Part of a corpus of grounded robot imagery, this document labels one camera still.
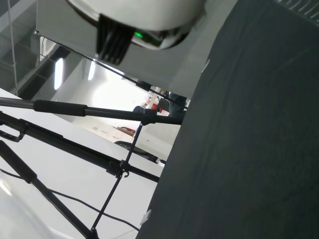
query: foam grip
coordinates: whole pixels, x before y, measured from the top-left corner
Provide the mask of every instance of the foam grip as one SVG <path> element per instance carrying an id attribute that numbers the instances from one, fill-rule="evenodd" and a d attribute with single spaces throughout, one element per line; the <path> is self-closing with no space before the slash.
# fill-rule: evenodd
<path id="1" fill-rule="evenodd" d="M 82 117 L 85 116 L 87 108 L 88 106 L 86 105 L 43 100 L 35 101 L 33 105 L 33 109 L 38 112 Z"/>

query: ceiling light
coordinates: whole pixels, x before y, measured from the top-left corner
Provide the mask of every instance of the ceiling light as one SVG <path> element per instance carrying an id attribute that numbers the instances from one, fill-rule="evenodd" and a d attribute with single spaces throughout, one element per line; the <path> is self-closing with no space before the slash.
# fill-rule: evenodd
<path id="1" fill-rule="evenodd" d="M 12 196 L 8 186 L 6 185 L 6 183 L 2 180 L 0 180 L 0 188 L 2 188 L 9 196 Z"/>
<path id="2" fill-rule="evenodd" d="M 63 77 L 63 59 L 60 58 L 55 62 L 55 73 L 54 73 L 54 89 L 57 90 L 62 85 Z"/>
<path id="3" fill-rule="evenodd" d="M 89 81 L 93 79 L 95 72 L 95 62 L 91 61 L 90 72 L 89 72 Z"/>

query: black metal pole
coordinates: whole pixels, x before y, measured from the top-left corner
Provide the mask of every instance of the black metal pole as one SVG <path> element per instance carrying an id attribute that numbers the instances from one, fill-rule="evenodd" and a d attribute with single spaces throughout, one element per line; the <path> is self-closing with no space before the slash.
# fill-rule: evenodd
<path id="1" fill-rule="evenodd" d="M 95 222 L 94 222 L 94 224 L 93 224 L 91 230 L 94 230 L 94 229 L 96 228 L 96 226 L 97 226 L 99 220 L 101 219 L 101 216 L 103 215 L 103 213 L 104 213 L 104 211 L 105 211 L 105 209 L 106 209 L 106 206 L 109 204 L 109 202 L 110 202 L 110 200 L 111 200 L 111 198 L 112 198 L 112 196 L 113 196 L 113 194 L 114 194 L 116 188 L 118 187 L 118 185 L 119 185 L 121 179 L 122 179 L 122 177 L 119 177 L 119 178 L 116 180 L 116 182 L 115 182 L 115 184 L 114 184 L 114 186 L 113 186 L 113 188 L 112 188 L 112 190 L 111 190 L 111 192 L 110 192 L 108 198 L 106 199 L 106 201 L 105 201 L 103 207 L 101 208 L 100 213 L 98 214 L 98 216 L 97 216 L 97 218 L 96 218 L 96 220 L 95 220 Z"/>
<path id="2" fill-rule="evenodd" d="M 0 156 L 28 184 L 37 190 L 85 237 L 92 232 L 37 178 L 37 174 L 2 140 L 0 140 Z"/>
<path id="3" fill-rule="evenodd" d="M 125 163 L 126 163 L 126 164 L 129 162 L 129 160 L 130 160 L 130 158 L 131 158 L 131 155 L 132 155 L 132 153 L 133 153 L 133 151 L 134 151 L 135 144 L 136 144 L 136 142 L 138 141 L 138 138 L 139 138 L 140 132 L 141 132 L 141 130 L 142 130 L 142 127 L 143 127 L 143 125 L 142 125 L 142 123 L 141 123 L 141 124 L 139 125 L 138 129 L 137 129 L 136 132 L 135 132 L 135 136 L 134 136 L 134 139 L 133 139 L 133 143 L 132 143 L 131 148 L 130 148 L 130 150 L 129 150 L 128 156 L 126 157 L 126 160 L 125 160 Z"/>
<path id="4" fill-rule="evenodd" d="M 113 118 L 121 120 L 135 120 L 135 121 L 145 121 L 145 114 L 143 112 L 131 112 L 131 111 L 119 111 L 119 110 L 110 110 L 103 108 L 88 107 L 87 105 L 65 103 L 65 102 L 56 102 L 56 101 L 27 101 L 11 98 L 0 97 L 0 106 L 6 107 L 15 107 L 15 108 L 24 108 L 31 109 L 37 112 L 69 115 L 69 116 L 96 116 L 103 118 Z M 168 124 L 177 124 L 181 125 L 182 118 L 174 118 L 168 116 L 157 116 L 156 113 L 152 118 L 151 123 L 168 123 Z"/>
<path id="5" fill-rule="evenodd" d="M 31 184 L 85 237 L 92 232 L 88 229 L 40 180 L 33 179 Z"/>
<path id="6" fill-rule="evenodd" d="M 25 121 L 23 119 L 17 119 L 3 112 L 0 112 L 0 124 L 4 124 L 10 128 L 13 128 L 23 134 L 29 135 L 35 139 L 38 139 L 42 142 L 45 142 L 53 147 L 61 149 L 67 153 L 70 153 L 74 156 L 77 156 L 81 159 L 84 159 L 87 162 L 93 163 L 99 167 L 102 167 L 107 170 L 107 172 L 114 174 L 113 167 L 110 167 L 110 164 L 118 165 L 120 167 L 121 161 L 102 154 L 98 151 L 95 151 L 91 148 L 85 147 L 68 139 L 65 139 L 62 135 L 37 126 L 31 122 Z M 142 177 L 150 179 L 154 182 L 159 181 L 159 177 L 156 177 L 150 173 L 147 173 L 138 168 L 127 165 L 127 169 L 135 174 L 138 174 Z"/>

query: green indicator light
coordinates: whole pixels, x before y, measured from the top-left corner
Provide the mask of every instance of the green indicator light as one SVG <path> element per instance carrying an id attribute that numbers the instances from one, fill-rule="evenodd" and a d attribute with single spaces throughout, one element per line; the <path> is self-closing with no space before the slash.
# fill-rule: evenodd
<path id="1" fill-rule="evenodd" d="M 140 34 L 139 32 L 135 32 L 135 36 L 137 36 L 137 37 L 139 37 L 139 38 L 143 38 L 143 35 L 142 34 Z"/>

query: white ceiling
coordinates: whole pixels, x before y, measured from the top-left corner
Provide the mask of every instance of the white ceiling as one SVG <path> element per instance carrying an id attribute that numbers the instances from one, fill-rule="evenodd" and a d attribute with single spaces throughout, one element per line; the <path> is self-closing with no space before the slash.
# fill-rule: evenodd
<path id="1" fill-rule="evenodd" d="M 120 66 L 135 78 L 191 97 L 213 41 L 237 0 L 208 0 L 207 16 L 180 45 L 151 51 L 131 45 Z M 95 56 L 96 28 L 83 20 L 65 0 L 39 0 L 39 33 L 89 57 Z"/>

